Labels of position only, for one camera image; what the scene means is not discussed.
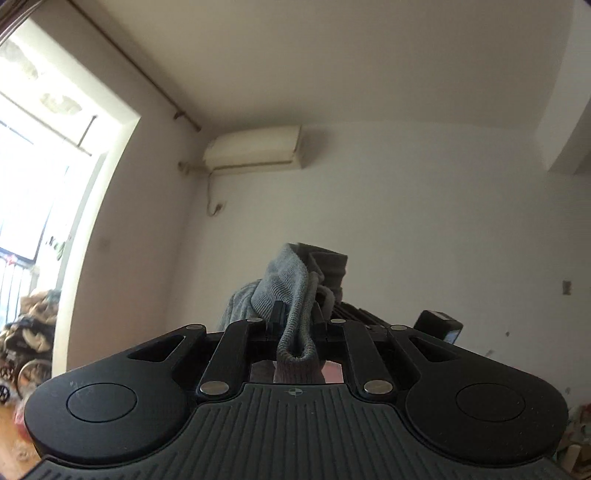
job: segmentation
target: fabric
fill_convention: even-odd
[[[346,263],[347,256],[330,250],[306,244],[285,244],[267,266],[262,279],[232,295],[220,330],[247,318],[270,320],[274,303],[285,302],[288,317],[277,349],[274,381],[324,383],[316,347],[310,337],[311,311],[314,302],[319,301],[323,316],[330,317],[333,306],[342,299],[341,282]],[[272,363],[264,362],[253,369],[251,378],[272,381],[269,377],[272,372]]]

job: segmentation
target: round pad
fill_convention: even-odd
[[[97,383],[76,390],[67,401],[77,419],[101,423],[120,419],[132,411],[138,397],[130,388],[114,383]]]
[[[525,408],[523,397],[515,390],[494,383],[470,385],[460,390],[456,402],[466,415],[483,421],[511,420]]]

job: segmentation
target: white wall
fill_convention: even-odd
[[[199,158],[207,134],[174,121],[174,109],[65,1],[45,3],[33,20],[139,116],[124,125],[120,140],[131,135],[129,143],[105,160],[72,246],[54,351],[59,373],[165,332],[195,191],[176,164]],[[116,105],[101,106],[117,118]]]
[[[573,174],[591,149],[591,8],[573,4],[569,39],[535,132],[546,169]]]
[[[423,309],[459,345],[591,401],[591,179],[548,174],[517,132],[426,124],[307,128],[301,171],[215,178],[195,200],[168,328],[215,328],[284,242],[349,255],[345,300],[392,323]],[[573,295],[561,282],[573,282]]]

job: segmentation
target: wooden floor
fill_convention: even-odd
[[[21,443],[22,438],[12,422],[13,414],[12,407],[0,406],[0,473],[7,480],[19,479],[39,461],[33,445]],[[15,447],[24,447],[29,453],[29,458],[24,462],[17,460]]]

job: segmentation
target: wheel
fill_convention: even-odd
[[[43,382],[51,378],[51,362],[35,359],[24,364],[18,373],[17,391],[21,398],[33,393]]]
[[[6,385],[0,385],[0,404],[4,405],[10,400],[10,389]]]

